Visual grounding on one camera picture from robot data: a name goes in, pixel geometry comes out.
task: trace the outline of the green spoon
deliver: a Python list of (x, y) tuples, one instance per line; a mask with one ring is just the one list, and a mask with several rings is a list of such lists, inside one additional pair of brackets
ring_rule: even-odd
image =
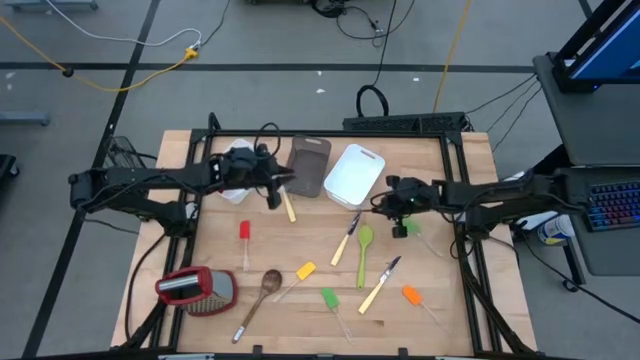
[(358, 290), (364, 288), (364, 263), (367, 257), (367, 246), (373, 242), (373, 229), (368, 225), (362, 225), (358, 233), (360, 242), (360, 267), (358, 268)]

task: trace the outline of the box grater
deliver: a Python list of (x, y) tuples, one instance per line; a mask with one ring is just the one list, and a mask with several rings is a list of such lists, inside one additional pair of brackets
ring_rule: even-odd
[(191, 316), (209, 316), (236, 304), (238, 288), (233, 273), (192, 266), (156, 282), (156, 292), (167, 305), (182, 307)]

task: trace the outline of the yellow cable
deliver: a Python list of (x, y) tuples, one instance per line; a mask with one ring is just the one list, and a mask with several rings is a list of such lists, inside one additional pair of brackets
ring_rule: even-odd
[(438, 85), (438, 92), (436, 93), (436, 100), (433, 102), (432, 112), (434, 113), (436, 112), (436, 110), (438, 110), (438, 102), (440, 101), (440, 92), (444, 87), (444, 81), (447, 78), (447, 71), (449, 71), (449, 64), (451, 64), (451, 60), (453, 59), (453, 53), (456, 50), (458, 39), (460, 38), (460, 34), (462, 33), (462, 29), (464, 28), (464, 23), (467, 21), (467, 16), (469, 15), (470, 8), (471, 8), (471, 0), (467, 0), (466, 5), (464, 6), (464, 13), (462, 14), (462, 18), (460, 19), (460, 23), (458, 24), (458, 29), (456, 30), (456, 35), (453, 37), (453, 43), (451, 44), (451, 49), (449, 50), (447, 61), (444, 64), (444, 70), (442, 71), (442, 77), (440, 78), (440, 85)]
[[(0, 22), (2, 24), (4, 24), (4, 26), (6, 26), (9, 30), (11, 30), (11, 32), (18, 37), (18, 39), (20, 39), (20, 41), (22, 41), (23, 43), (25, 43), (28, 47), (30, 47), (33, 51), (35, 51), (38, 55), (40, 55), (43, 59), (45, 59), (49, 64), (55, 66), (56, 68), (58, 68), (61, 71), (67, 71), (67, 69), (60, 65), (59, 63), (53, 61), (50, 57), (48, 57), (45, 53), (43, 53), (40, 49), (38, 49), (37, 46), (33, 45), (29, 40), (27, 40), (24, 36), (22, 36), (18, 30), (16, 30), (16, 28), (14, 28), (4, 17), (0, 16)], [(177, 68), (178, 66), (184, 64), (185, 62), (187, 62), (188, 60), (191, 60), (195, 57), (198, 56), (198, 52), (195, 51), (194, 49), (188, 48), (186, 54), (184, 55), (184, 57), (182, 58), (182, 60), (178, 61), (176, 64), (169, 66), (166, 69), (157, 71), (151, 75), (149, 75), (147, 78), (145, 78), (144, 80), (140, 81), (139, 83), (133, 84), (131, 86), (127, 86), (125, 88), (106, 88), (106, 87), (102, 87), (96, 83), (94, 83), (93, 81), (83, 77), (83, 76), (72, 76), (72, 78), (80, 81), (81, 83), (91, 86), (92, 88), (98, 89), (98, 90), (102, 90), (102, 91), (106, 91), (106, 92), (123, 92), (123, 91), (129, 91), (132, 89), (135, 89), (137, 87), (140, 87), (144, 84), (146, 84), (147, 82), (149, 82), (149, 80), (153, 79), (154, 77), (164, 74), (166, 72), (169, 72), (175, 68)]]

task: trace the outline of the computer monitor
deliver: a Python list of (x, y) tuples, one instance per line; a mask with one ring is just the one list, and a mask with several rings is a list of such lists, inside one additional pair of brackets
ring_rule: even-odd
[(640, 84), (640, 0), (605, 0), (555, 55), (554, 77), (563, 92)]

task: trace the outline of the black keyboard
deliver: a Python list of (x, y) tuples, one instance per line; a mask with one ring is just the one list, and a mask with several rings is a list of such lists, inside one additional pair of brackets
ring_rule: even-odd
[(374, 131), (420, 131), (444, 132), (467, 131), (469, 122), (463, 112), (415, 114), (397, 116), (377, 116), (348, 118), (342, 121), (344, 130), (374, 130)]
[(640, 181), (591, 186), (590, 231), (640, 226)]

